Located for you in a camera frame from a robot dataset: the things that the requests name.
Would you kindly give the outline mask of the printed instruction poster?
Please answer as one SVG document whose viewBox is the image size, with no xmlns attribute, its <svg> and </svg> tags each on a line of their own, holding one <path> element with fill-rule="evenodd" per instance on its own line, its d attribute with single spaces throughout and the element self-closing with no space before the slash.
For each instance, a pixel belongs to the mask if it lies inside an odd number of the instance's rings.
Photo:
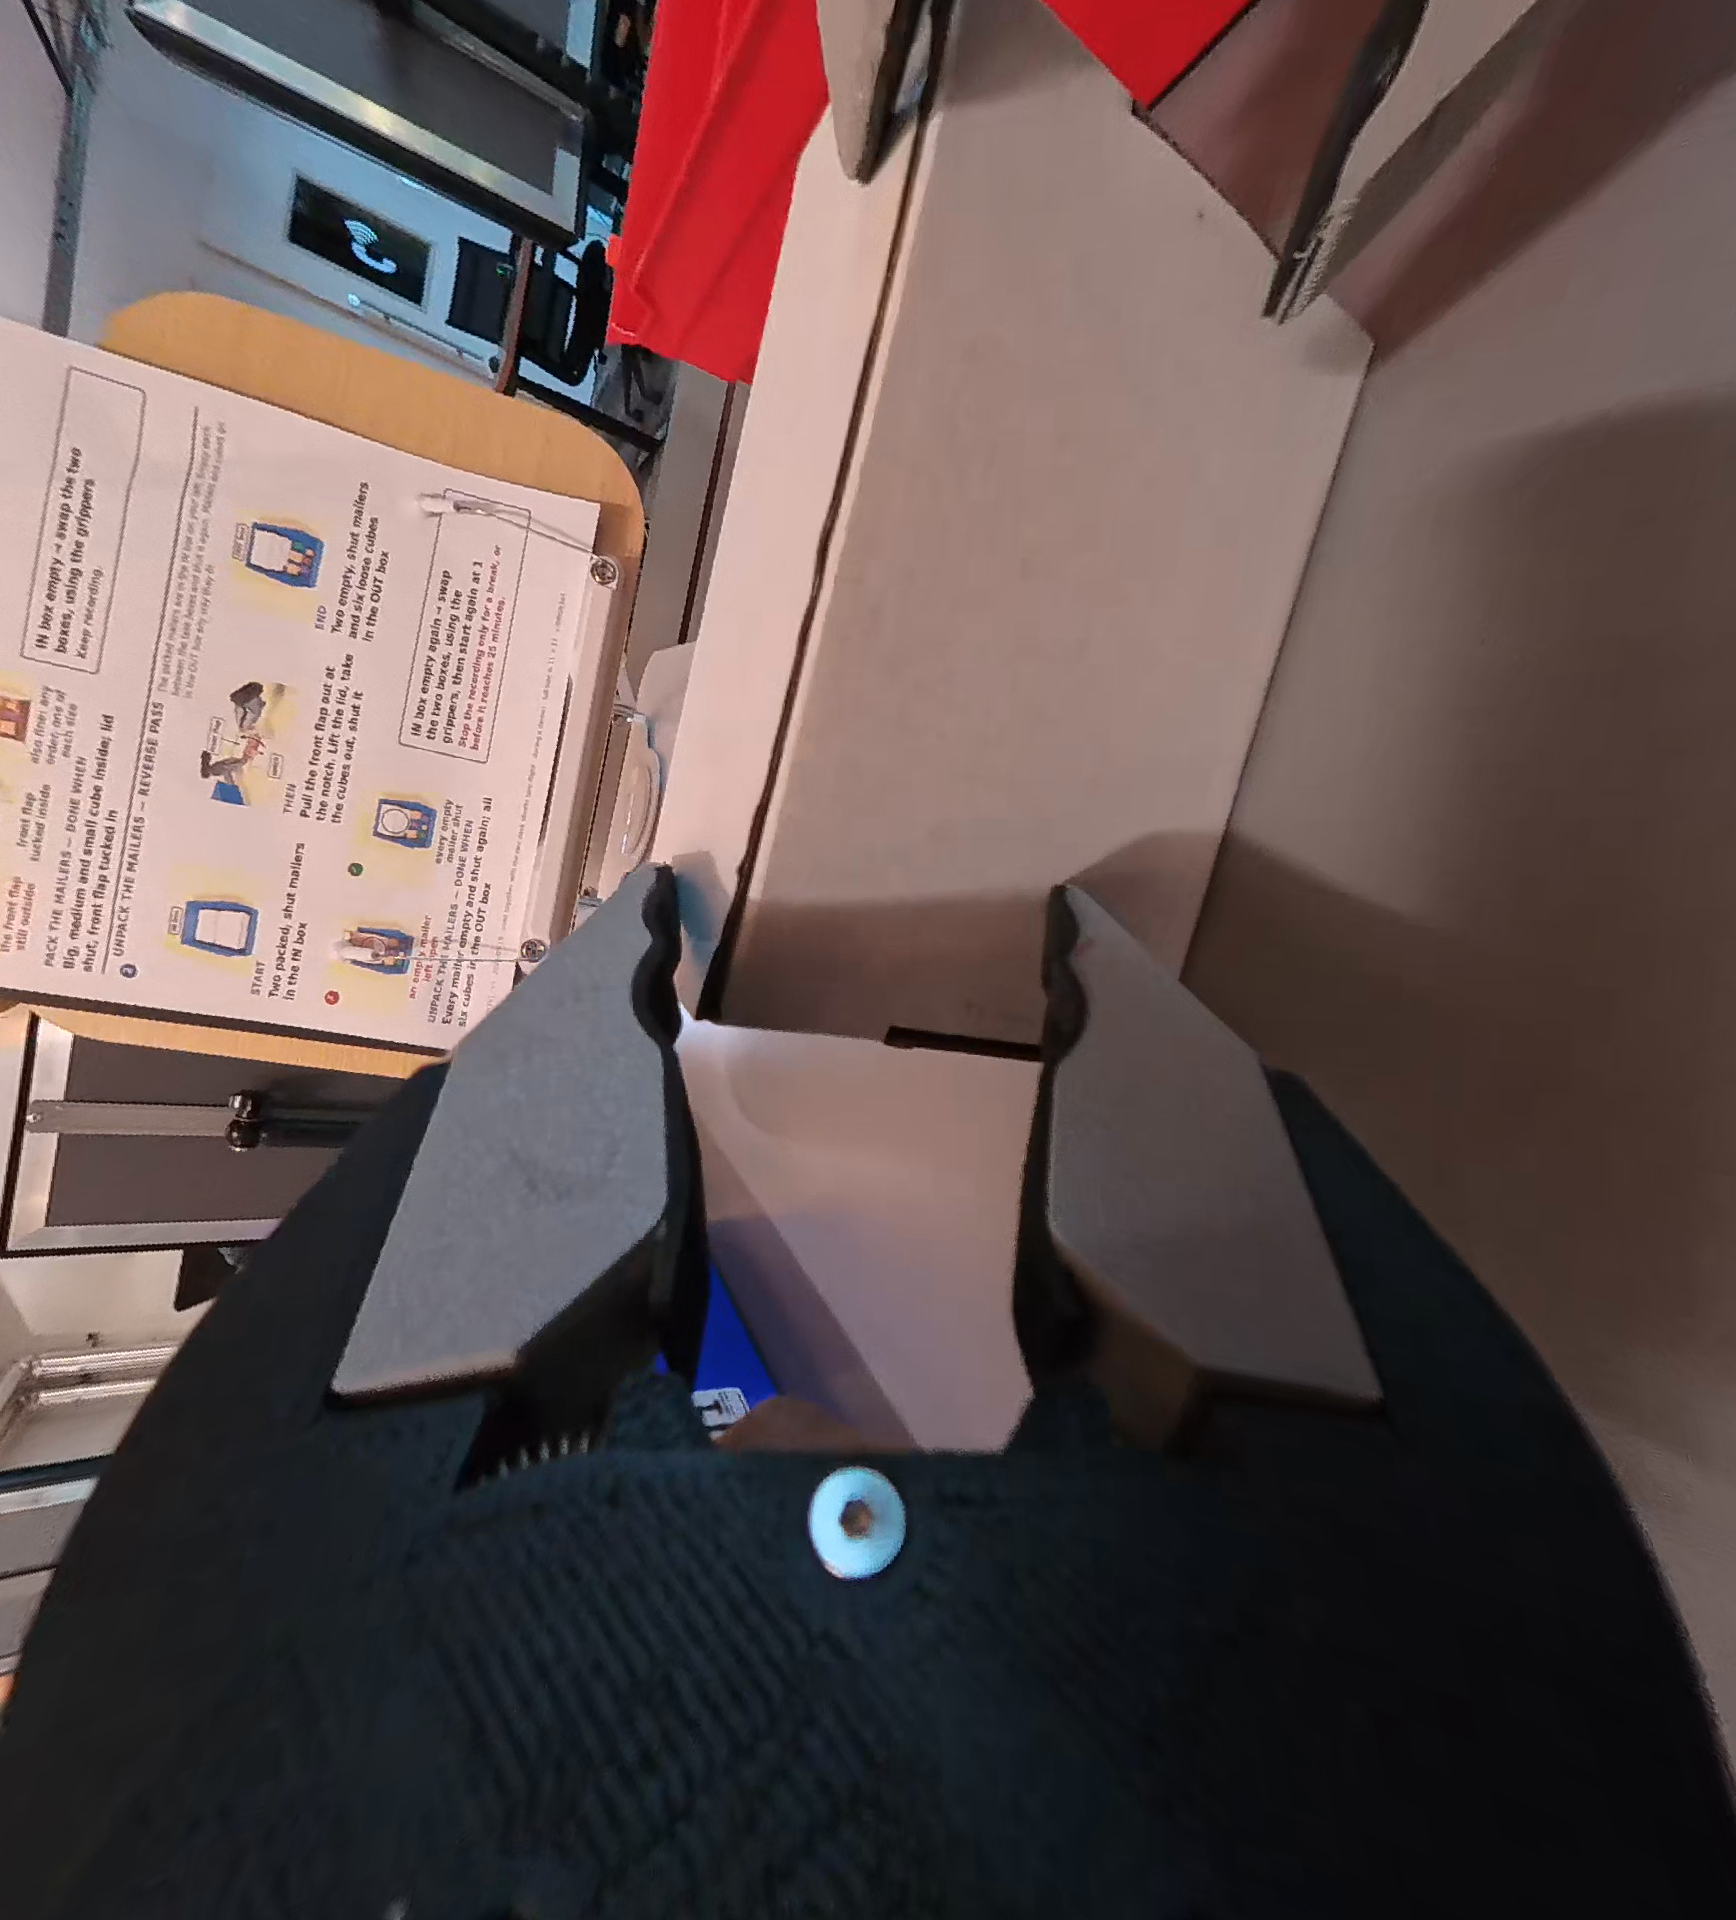
<svg viewBox="0 0 1736 1920">
<path fill-rule="evenodd" d="M 0 318 L 0 996 L 450 1051 L 550 940 L 603 516 Z"/>
</svg>

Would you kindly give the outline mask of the black phone sign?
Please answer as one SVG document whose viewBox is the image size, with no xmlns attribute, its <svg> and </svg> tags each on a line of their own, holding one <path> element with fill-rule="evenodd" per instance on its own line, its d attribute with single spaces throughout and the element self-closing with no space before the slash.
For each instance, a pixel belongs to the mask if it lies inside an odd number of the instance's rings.
<svg viewBox="0 0 1736 1920">
<path fill-rule="evenodd" d="M 327 184 L 294 173 L 285 242 L 411 310 L 425 308 L 431 242 Z"/>
</svg>

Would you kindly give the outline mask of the large display on stand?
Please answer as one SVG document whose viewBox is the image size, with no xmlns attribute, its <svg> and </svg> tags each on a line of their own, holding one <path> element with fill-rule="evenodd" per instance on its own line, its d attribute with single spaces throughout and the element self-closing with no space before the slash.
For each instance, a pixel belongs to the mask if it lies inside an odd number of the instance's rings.
<svg viewBox="0 0 1736 1920">
<path fill-rule="evenodd" d="M 586 228 L 594 112 L 575 66 L 497 3 L 129 2 L 161 56 L 565 250 Z"/>
</svg>

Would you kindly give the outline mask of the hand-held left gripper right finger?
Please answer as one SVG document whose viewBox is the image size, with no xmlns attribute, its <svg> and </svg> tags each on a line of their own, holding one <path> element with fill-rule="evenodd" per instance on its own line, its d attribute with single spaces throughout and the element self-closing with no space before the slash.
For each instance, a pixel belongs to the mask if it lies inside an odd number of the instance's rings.
<svg viewBox="0 0 1736 1920">
<path fill-rule="evenodd" d="M 1259 1056 L 1086 890 L 1045 901 L 1016 1237 L 1035 1389 L 1135 1448 L 1213 1400 L 1370 1413 L 1384 1389 Z"/>
</svg>

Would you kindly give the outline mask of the red plastic bin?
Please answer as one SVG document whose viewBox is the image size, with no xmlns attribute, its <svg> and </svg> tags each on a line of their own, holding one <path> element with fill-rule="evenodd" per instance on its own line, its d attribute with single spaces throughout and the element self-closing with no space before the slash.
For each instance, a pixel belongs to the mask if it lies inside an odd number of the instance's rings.
<svg viewBox="0 0 1736 1920">
<path fill-rule="evenodd" d="M 756 378 L 793 177 L 822 113 L 820 3 L 668 3 L 610 242 L 610 343 Z"/>
</svg>

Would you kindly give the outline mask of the white cardboard mailer box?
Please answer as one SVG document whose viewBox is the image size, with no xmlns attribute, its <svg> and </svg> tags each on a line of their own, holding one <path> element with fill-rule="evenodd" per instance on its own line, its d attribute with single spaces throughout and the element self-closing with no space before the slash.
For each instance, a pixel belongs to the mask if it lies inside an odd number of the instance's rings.
<svg viewBox="0 0 1736 1920">
<path fill-rule="evenodd" d="M 786 1396 L 988 1452 L 1078 885 L 1182 980 L 1370 355 L 1044 3 L 795 168 L 652 855 L 713 1258 Z"/>
</svg>

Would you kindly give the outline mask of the instruction sheet on wooden stand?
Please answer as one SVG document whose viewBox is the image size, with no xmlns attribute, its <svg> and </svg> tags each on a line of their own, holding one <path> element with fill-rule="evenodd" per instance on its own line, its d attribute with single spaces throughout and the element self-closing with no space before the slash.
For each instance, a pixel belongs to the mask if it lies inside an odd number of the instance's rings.
<svg viewBox="0 0 1736 1920">
<path fill-rule="evenodd" d="M 550 948 L 640 491 L 586 426 L 208 294 L 124 308 L 45 416 L 39 560 L 108 555 L 0 959 L 124 1041 L 439 1058 Z"/>
</svg>

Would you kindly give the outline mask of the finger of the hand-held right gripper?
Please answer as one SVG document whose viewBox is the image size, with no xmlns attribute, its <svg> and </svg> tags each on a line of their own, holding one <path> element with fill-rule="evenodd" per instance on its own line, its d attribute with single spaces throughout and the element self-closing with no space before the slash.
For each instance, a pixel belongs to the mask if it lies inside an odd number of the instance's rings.
<svg viewBox="0 0 1736 1920">
<path fill-rule="evenodd" d="M 820 3 L 831 137 L 850 182 L 872 180 L 919 113 L 949 17 L 947 2 Z"/>
<path fill-rule="evenodd" d="M 1385 2 L 1349 62 L 1345 81 L 1316 146 L 1301 196 L 1263 296 L 1263 319 L 1290 323 L 1320 294 L 1351 200 L 1342 197 L 1345 164 L 1381 108 L 1422 32 L 1428 2 Z"/>
</svg>

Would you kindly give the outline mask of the blue plastic bin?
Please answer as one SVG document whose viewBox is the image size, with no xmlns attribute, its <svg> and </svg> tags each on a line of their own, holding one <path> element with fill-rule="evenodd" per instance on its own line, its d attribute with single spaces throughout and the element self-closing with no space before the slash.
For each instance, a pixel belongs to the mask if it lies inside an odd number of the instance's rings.
<svg viewBox="0 0 1736 1920">
<path fill-rule="evenodd" d="M 660 1453 L 703 1452 L 776 1397 L 773 1373 L 715 1266 L 681 1266 L 638 1413 L 645 1444 Z"/>
</svg>

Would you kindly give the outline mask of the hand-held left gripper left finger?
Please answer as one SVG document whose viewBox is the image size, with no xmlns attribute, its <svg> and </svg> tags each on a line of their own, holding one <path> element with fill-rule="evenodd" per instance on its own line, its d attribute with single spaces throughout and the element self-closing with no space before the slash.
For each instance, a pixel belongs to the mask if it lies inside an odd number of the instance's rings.
<svg viewBox="0 0 1736 1920">
<path fill-rule="evenodd" d="M 638 868 L 454 1048 L 337 1396 L 607 1396 L 699 1367 L 710 1253 L 677 883 Z"/>
</svg>

